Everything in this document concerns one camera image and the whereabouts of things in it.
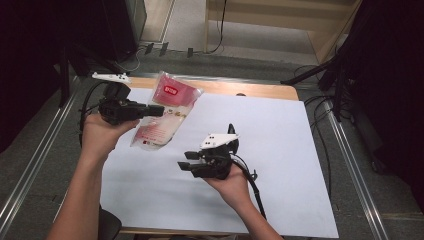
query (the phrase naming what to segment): white paper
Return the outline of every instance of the white paper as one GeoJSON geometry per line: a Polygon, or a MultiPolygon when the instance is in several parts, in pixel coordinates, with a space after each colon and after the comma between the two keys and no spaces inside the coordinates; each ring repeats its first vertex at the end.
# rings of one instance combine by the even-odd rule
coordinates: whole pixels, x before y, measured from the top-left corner
{"type": "MultiPolygon", "coordinates": [[[[129,99],[146,102],[149,89],[129,99]]],[[[102,207],[123,227],[247,233],[218,192],[177,162],[208,133],[240,135],[237,155],[256,169],[268,221],[281,235],[337,238],[327,189],[303,102],[204,93],[170,143],[154,152],[121,137],[103,174],[102,207]]]]}

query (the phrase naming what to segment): person's left hand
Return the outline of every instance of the person's left hand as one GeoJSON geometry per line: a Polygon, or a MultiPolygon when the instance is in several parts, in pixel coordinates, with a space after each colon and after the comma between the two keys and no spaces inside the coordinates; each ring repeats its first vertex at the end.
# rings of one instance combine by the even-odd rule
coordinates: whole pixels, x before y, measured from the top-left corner
{"type": "Polygon", "coordinates": [[[100,114],[87,116],[82,135],[81,158],[104,163],[109,153],[115,149],[119,137],[135,128],[139,122],[140,120],[128,121],[113,126],[104,121],[100,114]]]}

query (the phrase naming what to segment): cable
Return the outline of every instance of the cable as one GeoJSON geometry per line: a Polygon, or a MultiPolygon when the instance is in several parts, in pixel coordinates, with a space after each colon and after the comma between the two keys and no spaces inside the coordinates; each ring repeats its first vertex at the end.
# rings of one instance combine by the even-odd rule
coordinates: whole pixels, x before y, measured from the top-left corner
{"type": "Polygon", "coordinates": [[[80,112],[81,112],[81,115],[80,115],[80,122],[79,122],[79,124],[80,124],[80,134],[79,134],[79,140],[80,140],[80,145],[82,146],[82,133],[83,133],[83,131],[84,131],[84,122],[85,122],[85,118],[86,118],[86,113],[88,112],[88,111],[90,111],[91,109],[93,109],[94,107],[90,107],[89,109],[87,109],[87,104],[88,104],[88,101],[90,100],[90,97],[91,97],[91,95],[93,94],[93,92],[94,92],[94,90],[98,87],[98,86],[100,86],[101,84],[107,84],[107,82],[105,82],[105,81],[100,81],[100,82],[97,82],[96,84],[94,84],[91,88],[90,88],[90,90],[88,91],[88,93],[87,93],[87,95],[85,96],[85,99],[84,99],[84,102],[83,102],[83,104],[82,104],[82,108],[80,109],[80,112]]]}
{"type": "Polygon", "coordinates": [[[217,46],[214,50],[212,50],[212,51],[207,51],[207,52],[205,52],[204,54],[212,54],[212,53],[216,52],[216,50],[218,50],[218,48],[219,48],[219,47],[221,46],[221,44],[222,44],[222,39],[224,38],[224,34],[223,34],[223,32],[224,32],[224,19],[225,19],[225,9],[226,9],[226,7],[227,7],[227,0],[225,0],[225,1],[224,1],[224,9],[222,10],[221,30],[219,30],[219,28],[218,28],[218,31],[219,31],[219,34],[220,34],[220,39],[219,39],[218,46],[217,46]]]}
{"type": "Polygon", "coordinates": [[[327,101],[327,99],[325,98],[325,99],[323,99],[320,103],[318,103],[318,105],[315,107],[315,110],[314,110],[314,119],[315,119],[315,122],[316,122],[316,124],[315,124],[315,128],[317,129],[317,132],[318,132],[318,135],[319,135],[319,138],[321,139],[321,143],[322,143],[322,146],[323,146],[323,148],[324,148],[324,153],[325,153],[325,157],[326,157],[326,160],[327,160],[327,169],[328,169],[328,197],[329,197],[329,199],[330,199],[330,201],[331,201],[331,185],[332,185],[332,181],[331,181],[331,164],[330,164],[330,157],[329,157],[329,154],[328,154],[328,150],[327,150],[327,145],[325,144],[325,141],[324,141],[324,137],[322,136],[322,133],[321,133],[321,130],[320,130],[320,128],[319,128],[319,126],[318,126],[318,119],[317,119],[317,110],[318,110],[318,108],[319,108],[319,106],[321,105],[321,104],[323,104],[325,101],[327,101]]]}
{"type": "Polygon", "coordinates": [[[266,219],[265,210],[264,210],[264,207],[262,205],[261,196],[259,194],[259,189],[255,184],[255,180],[253,180],[252,175],[239,162],[233,160],[233,163],[234,163],[234,165],[236,165],[237,167],[239,167],[243,171],[244,176],[247,178],[247,181],[249,181],[250,186],[253,189],[253,193],[255,194],[256,202],[258,203],[258,207],[259,207],[259,211],[261,212],[261,215],[266,219]]]}

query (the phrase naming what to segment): gray floor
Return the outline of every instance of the gray floor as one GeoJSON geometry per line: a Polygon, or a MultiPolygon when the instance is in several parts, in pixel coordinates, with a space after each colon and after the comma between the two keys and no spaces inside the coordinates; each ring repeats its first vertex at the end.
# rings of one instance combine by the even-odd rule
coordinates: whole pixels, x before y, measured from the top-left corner
{"type": "MultiPolygon", "coordinates": [[[[285,57],[284,61],[275,59],[264,61],[242,55],[237,58],[223,55],[195,55],[192,58],[186,58],[185,52],[174,51],[169,51],[162,57],[158,55],[158,51],[149,55],[140,53],[138,55],[140,67],[132,72],[132,75],[141,76],[164,70],[181,75],[229,77],[249,79],[265,84],[279,84],[279,80],[290,79],[295,72],[299,74],[308,69],[305,67],[296,71],[298,67],[311,64],[307,60],[302,62],[301,58],[295,59],[289,56],[285,57]]],[[[137,59],[132,57],[122,65],[134,68],[137,66],[137,59]]],[[[99,72],[102,71],[102,68],[94,63],[92,68],[99,72]]],[[[305,83],[296,86],[300,100],[304,101],[311,96],[322,94],[317,90],[316,82],[317,79],[311,77],[305,83]]],[[[22,202],[20,210],[14,216],[14,221],[4,239],[44,239],[46,236],[66,192],[78,158],[78,109],[92,84],[93,80],[90,78],[76,80],[75,85],[79,87],[73,90],[76,92],[75,102],[52,142],[49,152],[44,158],[44,163],[22,202]]],[[[100,94],[100,92],[96,92],[93,99],[99,97],[100,94]]],[[[21,131],[12,146],[0,154],[0,182],[2,183],[0,184],[0,203],[2,205],[18,183],[50,122],[58,112],[58,102],[59,93],[56,93],[21,131]]],[[[307,107],[311,123],[314,121],[313,112],[316,104],[317,102],[314,102],[307,107]]],[[[412,198],[409,187],[396,176],[376,174],[370,164],[370,155],[355,126],[348,120],[343,120],[342,124],[389,238],[424,239],[424,217],[412,198]]],[[[319,126],[329,151],[332,178],[331,202],[340,239],[374,239],[330,121],[325,118],[319,123],[319,126]]],[[[330,174],[327,168],[328,162],[317,131],[314,131],[314,139],[323,175],[328,181],[330,174]]],[[[287,238],[305,239],[290,236],[287,238]]],[[[120,234],[119,239],[132,239],[132,236],[120,234]]]]}

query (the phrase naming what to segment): plastic bag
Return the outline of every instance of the plastic bag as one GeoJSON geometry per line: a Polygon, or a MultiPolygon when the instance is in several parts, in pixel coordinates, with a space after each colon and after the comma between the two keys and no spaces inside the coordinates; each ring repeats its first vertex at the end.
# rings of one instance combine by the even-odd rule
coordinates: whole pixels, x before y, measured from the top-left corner
{"type": "Polygon", "coordinates": [[[195,88],[175,76],[161,71],[153,88],[150,104],[162,105],[162,117],[142,119],[131,146],[158,150],[171,141],[184,119],[194,107],[203,89],[195,88]]]}

